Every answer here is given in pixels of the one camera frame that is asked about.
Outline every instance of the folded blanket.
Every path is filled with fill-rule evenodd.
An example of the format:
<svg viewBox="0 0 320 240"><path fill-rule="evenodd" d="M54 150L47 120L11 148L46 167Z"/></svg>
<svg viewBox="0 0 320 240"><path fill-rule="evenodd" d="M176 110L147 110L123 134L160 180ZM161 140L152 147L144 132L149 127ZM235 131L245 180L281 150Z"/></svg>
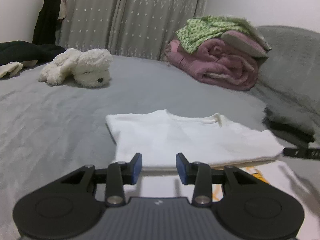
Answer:
<svg viewBox="0 0 320 240"><path fill-rule="evenodd" d="M233 90L248 90L256 82L258 66L247 54L221 39L204 41L193 54L173 40L165 50L167 60L196 80Z"/></svg>
<svg viewBox="0 0 320 240"><path fill-rule="evenodd" d="M178 40L188 53L193 53L200 44L211 38L219 38L224 32L235 30L254 38L264 49L271 46L262 34L244 18L227 16L194 17L187 20L187 25L176 31Z"/></svg>

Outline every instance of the gray pillow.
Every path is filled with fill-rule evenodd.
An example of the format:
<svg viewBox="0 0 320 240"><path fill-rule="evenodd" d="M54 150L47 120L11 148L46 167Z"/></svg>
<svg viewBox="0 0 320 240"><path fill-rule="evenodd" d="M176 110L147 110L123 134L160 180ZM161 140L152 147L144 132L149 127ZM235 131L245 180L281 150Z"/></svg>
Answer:
<svg viewBox="0 0 320 240"><path fill-rule="evenodd" d="M268 104L275 122L318 133L320 124L320 33L260 26L272 46L252 94Z"/></svg>
<svg viewBox="0 0 320 240"><path fill-rule="evenodd" d="M320 114L320 33L285 26L261 26L271 44L259 69L263 85Z"/></svg>

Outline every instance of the black jacket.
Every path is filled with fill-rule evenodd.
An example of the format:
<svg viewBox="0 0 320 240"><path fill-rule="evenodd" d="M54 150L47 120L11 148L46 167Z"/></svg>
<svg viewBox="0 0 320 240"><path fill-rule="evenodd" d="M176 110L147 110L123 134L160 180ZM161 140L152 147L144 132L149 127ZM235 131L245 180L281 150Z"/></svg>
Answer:
<svg viewBox="0 0 320 240"><path fill-rule="evenodd" d="M44 0L33 33L33 44L55 44L60 3L61 0Z"/></svg>
<svg viewBox="0 0 320 240"><path fill-rule="evenodd" d="M64 48L54 44L35 45L26 41L3 42L0 43L0 66L13 61L49 62L64 51Z"/></svg>

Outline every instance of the pillow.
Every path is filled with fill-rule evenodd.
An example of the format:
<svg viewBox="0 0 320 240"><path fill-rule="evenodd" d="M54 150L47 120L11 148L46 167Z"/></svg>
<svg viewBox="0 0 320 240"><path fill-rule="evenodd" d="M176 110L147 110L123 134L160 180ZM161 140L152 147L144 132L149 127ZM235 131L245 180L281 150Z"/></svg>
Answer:
<svg viewBox="0 0 320 240"><path fill-rule="evenodd" d="M268 104L272 121L320 138L320 33L260 26L272 46L251 93Z"/></svg>
<svg viewBox="0 0 320 240"><path fill-rule="evenodd" d="M241 32L227 31L221 35L221 39L251 57L267 57L266 51L262 46Z"/></svg>

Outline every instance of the metal screw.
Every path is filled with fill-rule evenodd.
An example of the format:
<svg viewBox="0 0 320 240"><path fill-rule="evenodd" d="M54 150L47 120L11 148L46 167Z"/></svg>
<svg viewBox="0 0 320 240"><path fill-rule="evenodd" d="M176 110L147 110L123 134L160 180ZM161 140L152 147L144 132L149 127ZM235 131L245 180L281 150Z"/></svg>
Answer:
<svg viewBox="0 0 320 240"><path fill-rule="evenodd" d="M120 196L110 196L107 198L107 202L112 205L120 204L123 201L123 198Z"/></svg>
<svg viewBox="0 0 320 240"><path fill-rule="evenodd" d="M195 198L195 201L198 204L205 205L205 204L208 204L211 201L211 199L209 197L207 197L207 196L200 195L200 196Z"/></svg>

